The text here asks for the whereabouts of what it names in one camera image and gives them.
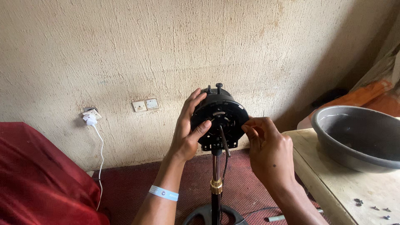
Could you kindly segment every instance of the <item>red fabric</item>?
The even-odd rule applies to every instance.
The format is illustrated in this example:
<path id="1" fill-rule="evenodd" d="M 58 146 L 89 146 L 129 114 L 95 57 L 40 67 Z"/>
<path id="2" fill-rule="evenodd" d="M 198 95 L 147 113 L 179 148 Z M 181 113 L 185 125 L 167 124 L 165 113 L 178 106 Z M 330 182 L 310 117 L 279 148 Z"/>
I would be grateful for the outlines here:
<path id="1" fill-rule="evenodd" d="M 0 123 L 0 224 L 110 224 L 100 189 L 25 123 Z"/>

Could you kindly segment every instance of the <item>white power cable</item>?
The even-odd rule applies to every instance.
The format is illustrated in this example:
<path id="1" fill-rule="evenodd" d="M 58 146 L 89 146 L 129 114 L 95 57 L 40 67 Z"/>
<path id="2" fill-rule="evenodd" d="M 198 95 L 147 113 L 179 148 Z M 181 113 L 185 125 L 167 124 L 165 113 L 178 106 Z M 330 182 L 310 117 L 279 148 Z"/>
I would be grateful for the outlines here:
<path id="1" fill-rule="evenodd" d="M 92 126 L 93 126 L 94 129 L 96 130 L 97 135 L 100 137 L 100 140 L 101 140 L 101 142 L 102 142 L 102 144 L 101 144 L 101 151 L 100 151 L 100 155 L 101 155 L 101 158 L 102 158 L 102 162 L 101 162 L 101 166 L 100 166 L 100 170 L 99 170 L 99 183 L 100 183 L 101 192 L 100 192 L 99 204 L 97 205 L 97 209 L 96 209 L 96 211 L 97 211 L 97 210 L 99 209 L 99 206 L 100 206 L 101 196 L 103 195 L 103 186 L 101 185 L 100 174 L 101 174 L 101 168 L 103 167 L 103 163 L 104 163 L 104 158 L 103 158 L 103 145 L 104 145 L 104 141 L 103 141 L 103 138 L 101 138 L 99 132 L 97 131 L 96 126 L 95 126 L 94 124 L 92 124 Z"/>

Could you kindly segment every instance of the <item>hand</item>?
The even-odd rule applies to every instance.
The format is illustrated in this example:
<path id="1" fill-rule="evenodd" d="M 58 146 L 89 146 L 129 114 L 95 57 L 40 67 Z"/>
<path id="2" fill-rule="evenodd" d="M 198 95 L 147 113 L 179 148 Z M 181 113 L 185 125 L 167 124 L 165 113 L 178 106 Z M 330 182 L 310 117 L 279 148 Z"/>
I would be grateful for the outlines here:
<path id="1" fill-rule="evenodd" d="M 250 141 L 251 168 L 267 190 L 297 187 L 292 139 L 280 134 L 269 117 L 251 118 L 242 129 Z"/>
<path id="2" fill-rule="evenodd" d="M 168 154 L 180 161 L 187 161 L 195 155 L 198 147 L 197 141 L 202 137 L 211 127 L 211 121 L 206 120 L 201 123 L 196 129 L 190 131 L 190 119 L 194 112 L 194 108 L 200 103 L 201 100 L 207 97 L 207 93 L 199 94 L 200 88 L 196 89 L 183 105 L 182 111 L 176 122 L 174 138 Z"/>

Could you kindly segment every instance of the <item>red carpet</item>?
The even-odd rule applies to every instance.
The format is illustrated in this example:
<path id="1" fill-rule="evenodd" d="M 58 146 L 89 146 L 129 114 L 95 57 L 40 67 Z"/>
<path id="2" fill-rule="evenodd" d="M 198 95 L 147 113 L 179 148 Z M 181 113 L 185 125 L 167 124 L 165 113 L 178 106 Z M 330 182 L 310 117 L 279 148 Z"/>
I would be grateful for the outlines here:
<path id="1" fill-rule="evenodd" d="M 225 165 L 222 154 L 221 176 Z M 110 218 L 112 225 L 131 224 L 150 186 L 156 178 L 161 162 L 130 167 L 105 169 L 101 180 L 103 196 L 99 211 Z M 185 164 L 179 189 L 175 224 L 180 225 L 195 208 L 211 202 L 210 179 L 212 177 L 212 155 L 194 157 Z M 232 151 L 226 169 L 222 204 L 235 209 L 242 216 L 265 207 L 276 206 L 262 183 L 253 174 L 247 150 Z M 254 213 L 246 221 L 249 224 L 280 225 L 285 220 L 266 222 L 265 217 L 281 215 L 279 209 Z M 202 225 L 199 218 L 191 224 Z M 222 222 L 233 224 L 224 215 Z"/>

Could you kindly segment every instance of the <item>wall switch plate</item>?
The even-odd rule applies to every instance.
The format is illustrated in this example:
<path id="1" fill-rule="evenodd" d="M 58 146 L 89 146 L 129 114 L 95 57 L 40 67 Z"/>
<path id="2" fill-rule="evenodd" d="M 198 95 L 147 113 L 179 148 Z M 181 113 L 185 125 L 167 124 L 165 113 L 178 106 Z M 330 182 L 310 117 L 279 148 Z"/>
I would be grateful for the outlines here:
<path id="1" fill-rule="evenodd" d="M 100 114 L 96 111 L 96 109 L 91 109 L 89 111 L 83 112 L 82 115 L 92 114 L 96 118 L 96 120 L 101 119 Z"/>
<path id="2" fill-rule="evenodd" d="M 145 100 L 145 103 L 146 103 L 147 110 L 153 110 L 153 109 L 159 108 L 157 99 L 155 99 L 155 98 Z"/>
<path id="3" fill-rule="evenodd" d="M 147 111 L 144 101 L 132 102 L 135 112 Z"/>

